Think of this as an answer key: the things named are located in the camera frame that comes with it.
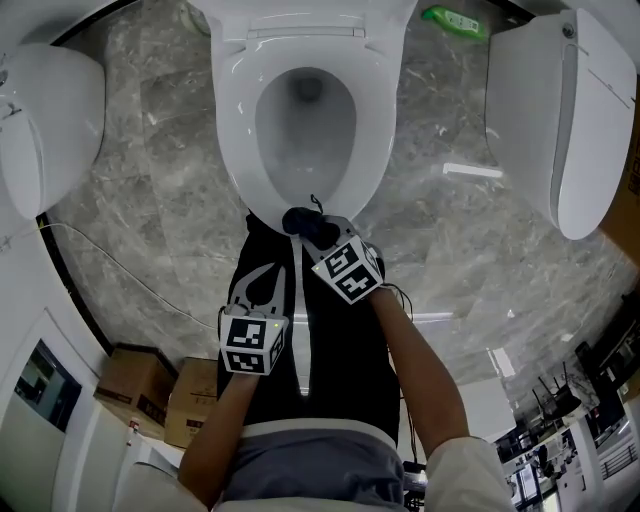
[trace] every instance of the gray shirt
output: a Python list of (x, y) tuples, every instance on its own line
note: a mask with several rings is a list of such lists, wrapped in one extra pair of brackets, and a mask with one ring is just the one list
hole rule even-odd
[(395, 450), (352, 430), (285, 430), (243, 439), (223, 501), (305, 497), (404, 510)]
[[(311, 437), (303, 435), (299, 438), (297, 432), (306, 430), (316, 432)], [(344, 436), (344, 431), (358, 435)], [(279, 435), (271, 438), (274, 433), (285, 435), (283, 438)], [(327, 443), (327, 435), (338, 436), (339, 440)], [(271, 439), (284, 443), (282, 448), (289, 452), (289, 456), (283, 459), (278, 454), (267, 455), (267, 445), (257, 439), (255, 443), (247, 443), (257, 437), (267, 440), (267, 436), (270, 439), (268, 443), (272, 442)], [(320, 444), (314, 441), (315, 436), (320, 437)], [(360, 436), (372, 439), (363, 441)], [(301, 441), (290, 442), (287, 439)], [(349, 443), (355, 446), (347, 448)], [(398, 467), (386, 459), (386, 448), (394, 451), (393, 442), (384, 432), (370, 425), (314, 418), (262, 423), (245, 427), (242, 445), (246, 447), (245, 455), (238, 457), (236, 472), (222, 502), (215, 507), (216, 512), (382, 512), (399, 507), (395, 483)], [(339, 457), (343, 465), (334, 467), (329, 460), (334, 457)], [(372, 468), (374, 461), (382, 465)], [(280, 471), (286, 471), (286, 478), (293, 479), (293, 482), (283, 482)], [(452, 439), (440, 445), (429, 457), (427, 478), (426, 512), (514, 510), (496, 450), (481, 439)], [(316, 485), (313, 480), (322, 483)], [(238, 499), (232, 500), (229, 492), (239, 493)], [(270, 492), (283, 497), (254, 499), (245, 494)], [(316, 492), (335, 497), (311, 495)], [(114, 510), (206, 512), (205, 506), (175, 478), (139, 464), (128, 473), (122, 496)]]

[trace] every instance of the toilet seat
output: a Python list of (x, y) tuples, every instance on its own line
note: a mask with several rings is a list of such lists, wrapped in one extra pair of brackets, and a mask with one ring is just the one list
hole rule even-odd
[(265, 88), (296, 68), (318, 68), (340, 80), (356, 110), (348, 167), (324, 202), (325, 213), (352, 219), (369, 201), (386, 170), (395, 133), (396, 87), (384, 55), (355, 36), (292, 35), (248, 39), (245, 50), (224, 60), (216, 86), (218, 140), (225, 165), (245, 204), (282, 231), (285, 201), (266, 172), (256, 133), (256, 107)]

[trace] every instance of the toilet bowl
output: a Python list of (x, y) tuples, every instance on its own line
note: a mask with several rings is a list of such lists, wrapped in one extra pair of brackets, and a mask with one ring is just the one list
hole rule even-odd
[(211, 28), (218, 141), (244, 203), (283, 233), (292, 207), (352, 219), (393, 146), (416, 0), (191, 0)]
[(624, 168), (636, 69), (584, 9), (491, 38), (486, 130), (513, 188), (571, 240), (594, 231)]
[(91, 167), (104, 108), (104, 71), (79, 52), (29, 44), (0, 63), (0, 179), (22, 217), (48, 210)]

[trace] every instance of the white toilet lid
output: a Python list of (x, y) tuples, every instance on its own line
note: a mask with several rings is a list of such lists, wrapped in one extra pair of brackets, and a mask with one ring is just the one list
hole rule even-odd
[(616, 194), (629, 149), (637, 81), (633, 61), (611, 34), (587, 11), (578, 9), (576, 16), (580, 50), (572, 45), (563, 61), (569, 84), (567, 70), (575, 66), (575, 85), (563, 87), (551, 190), (554, 221), (571, 240), (598, 227)]
[(365, 48), (364, 38), (287, 36), (249, 39), (229, 57), (216, 84), (216, 117), (222, 156), (242, 200), (263, 222), (282, 232), (292, 206), (274, 188), (256, 136), (256, 106), (269, 83), (296, 68), (331, 73), (349, 90), (356, 131), (349, 166), (325, 213), (352, 219), (378, 188), (393, 147), (396, 87), (386, 57)]
[(0, 170), (16, 210), (35, 219), (42, 206), (42, 158), (24, 110), (0, 121)]

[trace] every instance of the gray marble tile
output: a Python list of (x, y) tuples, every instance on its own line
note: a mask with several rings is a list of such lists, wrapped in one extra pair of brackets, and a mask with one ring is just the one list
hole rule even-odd
[(211, 69), (192, 69), (145, 80), (141, 84), (141, 98), (145, 126), (215, 108)]
[(143, 80), (187, 69), (211, 68), (211, 41), (180, 22), (180, 1), (142, 0), (140, 34)]
[(91, 174), (103, 181), (148, 175), (149, 162), (144, 140), (136, 136), (120, 142), (105, 137)]
[[(96, 192), (97, 180), (87, 173), (71, 192), (47, 213), (49, 221), (62, 222), (79, 229), (91, 241), (105, 250), (110, 250), (109, 226), (103, 221), (98, 208)], [(81, 235), (64, 227), (53, 227), (58, 244), (65, 245), (73, 251), (92, 250), (91, 244)]]
[(173, 258), (191, 314), (211, 326), (218, 325), (218, 311), (227, 303), (236, 260), (179, 256)]
[(155, 128), (147, 150), (171, 253), (237, 258), (247, 210), (222, 162), (214, 112), (178, 116)]
[[(443, 4), (493, 31), (511, 26), (484, 0)], [(500, 375), (520, 415), (535, 410), (538, 375), (559, 375), (566, 360), (573, 385), (589, 396), (574, 350), (597, 339), (637, 270), (600, 233), (564, 239), (507, 176), (443, 174), (445, 162), (496, 165), (484, 134), (488, 44), (421, 20), (430, 5), (420, 0), (407, 28), (387, 172), (354, 222), (382, 250), (387, 280), (409, 294), (415, 313), (451, 313), (418, 328), (459, 384)], [(91, 173), (50, 213), (215, 326), (247, 210), (217, 143), (210, 41), (182, 27), (178, 8), (175, 0), (143, 0), (70, 43), (105, 66), (107, 122)], [(216, 356), (215, 329), (158, 301), (78, 235), (54, 229), (111, 341), (155, 345), (174, 361)], [(513, 375), (494, 367), (498, 349)], [(304, 385), (308, 332), (297, 333), (294, 354)]]

